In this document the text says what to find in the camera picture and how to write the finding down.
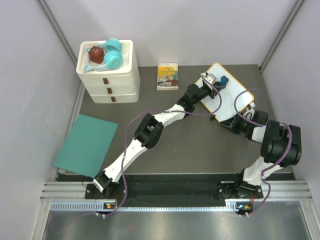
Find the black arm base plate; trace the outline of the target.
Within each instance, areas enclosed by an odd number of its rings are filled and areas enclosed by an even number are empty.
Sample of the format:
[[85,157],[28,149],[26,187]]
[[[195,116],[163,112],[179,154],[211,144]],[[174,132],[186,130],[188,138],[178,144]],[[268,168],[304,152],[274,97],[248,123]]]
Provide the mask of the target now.
[[127,187],[123,182],[112,183],[101,193],[94,184],[86,187],[85,199],[87,200],[168,200],[181,197],[185,202],[188,197],[192,200],[226,200],[226,199],[261,199],[262,189],[254,187],[240,189],[231,183],[207,181],[127,181]]

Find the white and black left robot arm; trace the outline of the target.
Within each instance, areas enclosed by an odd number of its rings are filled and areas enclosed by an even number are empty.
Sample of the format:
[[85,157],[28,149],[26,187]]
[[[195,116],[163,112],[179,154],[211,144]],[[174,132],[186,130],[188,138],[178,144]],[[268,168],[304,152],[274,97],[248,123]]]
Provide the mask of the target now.
[[165,127],[193,115],[196,103],[206,97],[214,99],[215,96],[218,96],[218,107],[220,108],[222,106],[220,90],[226,88],[227,82],[227,80],[220,80],[209,83],[204,80],[201,87],[190,84],[184,95],[171,108],[155,115],[147,113],[135,130],[130,144],[124,146],[123,153],[94,177],[93,184],[97,194],[102,198],[109,198],[114,191],[113,183],[119,181],[132,162],[158,143]]

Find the blue bone-shaped eraser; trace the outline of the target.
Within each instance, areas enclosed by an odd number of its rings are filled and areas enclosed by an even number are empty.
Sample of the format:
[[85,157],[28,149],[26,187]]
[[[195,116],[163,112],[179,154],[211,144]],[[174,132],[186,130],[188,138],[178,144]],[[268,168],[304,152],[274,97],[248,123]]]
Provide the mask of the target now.
[[221,78],[220,78],[220,85],[226,85],[228,83],[229,79],[223,75]]

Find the whiteboard with orange frame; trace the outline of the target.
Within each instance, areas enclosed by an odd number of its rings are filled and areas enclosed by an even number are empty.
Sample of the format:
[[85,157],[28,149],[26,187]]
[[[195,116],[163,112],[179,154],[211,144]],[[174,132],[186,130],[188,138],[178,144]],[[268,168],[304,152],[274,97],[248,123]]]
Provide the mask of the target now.
[[222,122],[234,117],[237,112],[243,111],[247,105],[254,102],[255,97],[220,63],[214,63],[206,72],[213,74],[217,81],[221,80],[222,76],[228,78],[226,87],[219,91],[222,100],[219,96],[214,99],[207,96],[201,100],[201,103],[207,108],[209,112],[214,112],[215,119]]

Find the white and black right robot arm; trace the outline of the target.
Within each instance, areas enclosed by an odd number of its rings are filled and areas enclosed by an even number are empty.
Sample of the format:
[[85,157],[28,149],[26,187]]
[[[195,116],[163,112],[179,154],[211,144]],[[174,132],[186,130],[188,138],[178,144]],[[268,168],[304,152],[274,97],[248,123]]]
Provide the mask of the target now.
[[261,185],[272,173],[298,164],[302,156],[301,128],[269,120],[268,113],[248,110],[221,122],[232,133],[261,144],[260,157],[253,165],[236,174],[233,183],[221,183],[218,192],[222,199],[261,198]]

